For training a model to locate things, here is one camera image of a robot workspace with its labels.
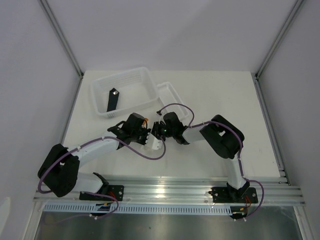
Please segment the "orange plastic spoon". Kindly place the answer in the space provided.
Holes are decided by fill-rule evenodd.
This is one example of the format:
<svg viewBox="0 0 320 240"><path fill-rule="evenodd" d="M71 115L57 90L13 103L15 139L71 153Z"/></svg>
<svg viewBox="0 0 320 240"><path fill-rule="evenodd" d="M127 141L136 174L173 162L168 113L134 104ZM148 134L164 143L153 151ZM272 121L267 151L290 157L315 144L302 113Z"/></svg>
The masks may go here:
<svg viewBox="0 0 320 240"><path fill-rule="evenodd" d="M143 120L143 126L145 127L145 128L148 128L148 121L149 121L149 119L148 118L145 118L144 120Z"/></svg>

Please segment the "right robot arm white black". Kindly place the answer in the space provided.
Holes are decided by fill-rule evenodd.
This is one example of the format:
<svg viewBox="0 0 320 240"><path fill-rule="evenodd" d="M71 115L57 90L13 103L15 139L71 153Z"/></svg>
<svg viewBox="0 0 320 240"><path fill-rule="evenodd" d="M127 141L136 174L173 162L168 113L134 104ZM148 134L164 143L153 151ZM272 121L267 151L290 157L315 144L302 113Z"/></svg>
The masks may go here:
<svg viewBox="0 0 320 240"><path fill-rule="evenodd" d="M160 140L173 138L180 145L206 141L214 152L225 159L228 172L226 190L229 198L239 202L246 197L250 183L244 177L241 152L245 136L221 115L196 125L184 125L176 113L169 112L163 120L155 122L151 133Z"/></svg>

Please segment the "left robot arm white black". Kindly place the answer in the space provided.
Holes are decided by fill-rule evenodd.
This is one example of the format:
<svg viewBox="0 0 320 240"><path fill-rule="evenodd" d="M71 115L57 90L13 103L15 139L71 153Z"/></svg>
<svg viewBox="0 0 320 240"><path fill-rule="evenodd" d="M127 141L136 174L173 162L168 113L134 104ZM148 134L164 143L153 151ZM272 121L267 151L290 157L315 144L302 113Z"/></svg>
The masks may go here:
<svg viewBox="0 0 320 240"><path fill-rule="evenodd" d="M38 192L54 193L59 198L66 196L76 186L82 166L122 147L129 148L132 142L145 145L149 130L143 127L144 124L143 116L132 113L126 121L108 128L102 136L77 147L54 145L38 170Z"/></svg>

